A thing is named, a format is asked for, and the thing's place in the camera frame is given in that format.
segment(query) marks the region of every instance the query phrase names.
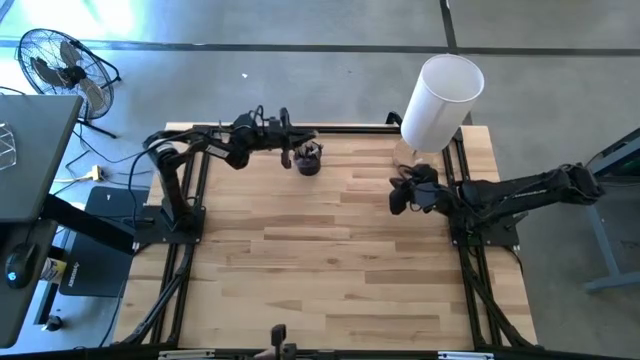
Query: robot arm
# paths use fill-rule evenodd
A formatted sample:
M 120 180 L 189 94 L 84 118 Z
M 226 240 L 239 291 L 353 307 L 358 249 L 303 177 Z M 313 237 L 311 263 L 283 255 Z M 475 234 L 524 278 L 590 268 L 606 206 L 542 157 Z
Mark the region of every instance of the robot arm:
M 438 173 L 429 165 L 402 168 L 402 176 L 390 180 L 394 186 L 389 197 L 393 214 L 400 214 L 409 203 L 425 213 L 436 210 L 460 217 L 468 231 L 557 202 L 590 205 L 604 194 L 591 172 L 580 164 L 501 182 L 461 181 L 454 189 L 438 184 Z
M 196 126 L 186 131 L 159 131 L 144 141 L 144 149 L 158 169 L 164 192 L 162 214 L 172 231 L 193 225 L 193 209 L 180 190 L 177 169 L 194 154 L 206 153 L 224 160 L 234 169 L 242 169 L 249 163 L 252 152 L 282 149 L 282 166 L 289 169 L 289 152 L 316 137 L 313 131 L 291 126 L 286 108 L 280 109 L 280 119 L 263 119 L 261 125 L 256 116 L 261 117 L 261 113 L 240 115 L 228 131 L 215 126 Z M 229 134 L 226 142 L 222 139 L 223 133 Z M 178 152 L 171 142 L 182 142 L 188 147 Z

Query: wooden tabletop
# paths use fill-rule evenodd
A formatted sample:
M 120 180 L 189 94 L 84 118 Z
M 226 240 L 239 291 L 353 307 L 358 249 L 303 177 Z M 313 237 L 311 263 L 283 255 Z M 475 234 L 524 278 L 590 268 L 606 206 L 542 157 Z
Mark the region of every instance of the wooden tabletop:
M 463 127 L 463 135 L 472 178 L 498 180 L 488 129 Z M 284 323 L 287 342 L 303 349 L 471 349 L 447 219 L 389 213 L 388 178 L 396 175 L 391 157 L 399 139 L 322 134 L 322 170 L 314 177 L 283 169 L 279 151 L 252 154 L 240 171 L 212 159 L 205 234 L 196 248 L 180 347 L 266 348 L 270 328 Z M 443 181 L 440 156 L 433 165 Z M 149 203 L 161 197 L 156 179 Z M 153 245 L 134 259 L 114 340 L 131 333 L 158 296 L 166 252 L 167 246 Z M 487 259 L 496 301 L 535 342 L 513 255 L 488 248 Z M 479 312 L 488 339 L 484 308 Z

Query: gray floor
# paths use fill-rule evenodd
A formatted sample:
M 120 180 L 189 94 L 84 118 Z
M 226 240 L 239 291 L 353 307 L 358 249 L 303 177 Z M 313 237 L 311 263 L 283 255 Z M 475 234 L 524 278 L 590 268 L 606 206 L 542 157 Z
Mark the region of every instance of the gray floor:
M 66 31 L 81 39 L 187 43 L 446 44 L 437 0 L 191 0 L 80 1 L 77 21 L 50 16 L 60 1 L 16 0 L 0 23 L 0 39 L 33 27 Z M 451 0 L 462 46 L 640 47 L 635 0 Z M 234 53 L 100 51 L 124 81 L 113 108 L 98 125 L 122 135 L 116 141 L 88 134 L 111 159 L 140 149 L 168 121 L 233 120 L 257 104 L 267 113 L 289 107 L 294 122 L 380 123 L 402 113 L 424 54 Z M 13 49 L 0 49 L 0 82 L 33 92 Z M 640 125 L 640 58 L 471 56 L 487 86 L 472 112 L 488 125 L 503 178 L 586 161 Z M 73 139 L 65 159 L 82 153 Z M 86 172 L 110 165 L 88 155 L 73 167 Z M 150 167 L 141 163 L 139 169 Z M 61 169 L 60 176 L 68 176 Z M 136 178 L 149 184 L 150 177 Z M 92 184 L 62 197 L 83 203 Z M 525 282 L 536 332 L 557 350 L 639 357 L 640 287 L 588 295 L 585 281 L 606 274 L 583 209 L 556 205 L 518 226 Z M 638 258 L 627 263 L 638 263 Z M 57 333 L 29 321 L 18 344 L 0 353 L 42 351 L 100 342 L 113 310 L 109 299 L 59 296 L 55 308 L 70 319 Z

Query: fan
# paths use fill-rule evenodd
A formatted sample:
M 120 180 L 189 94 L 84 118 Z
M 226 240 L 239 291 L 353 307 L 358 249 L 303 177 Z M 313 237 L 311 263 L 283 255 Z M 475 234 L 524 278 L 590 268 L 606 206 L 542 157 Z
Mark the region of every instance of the fan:
M 17 56 L 38 93 L 82 96 L 80 114 L 85 120 L 102 117 L 111 108 L 112 84 L 121 80 L 118 69 L 71 36 L 55 30 L 30 30 L 20 39 Z M 115 70 L 115 79 L 103 64 Z

